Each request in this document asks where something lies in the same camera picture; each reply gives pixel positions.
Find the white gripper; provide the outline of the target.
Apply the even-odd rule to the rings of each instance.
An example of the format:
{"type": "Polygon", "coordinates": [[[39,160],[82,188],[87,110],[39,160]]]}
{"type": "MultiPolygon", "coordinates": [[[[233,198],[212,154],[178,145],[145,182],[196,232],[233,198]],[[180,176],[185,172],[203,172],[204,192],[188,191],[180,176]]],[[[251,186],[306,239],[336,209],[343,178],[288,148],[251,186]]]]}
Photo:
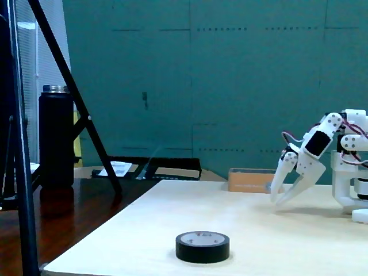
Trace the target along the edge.
{"type": "Polygon", "coordinates": [[[325,165],[319,159],[332,143],[334,130],[327,126],[317,126],[305,135],[298,155],[293,151],[284,152],[278,161],[278,167],[270,186],[270,200],[276,205],[283,205],[303,191],[317,183],[325,172],[325,165]],[[284,195],[277,200],[283,182],[295,165],[300,175],[284,195]]]}

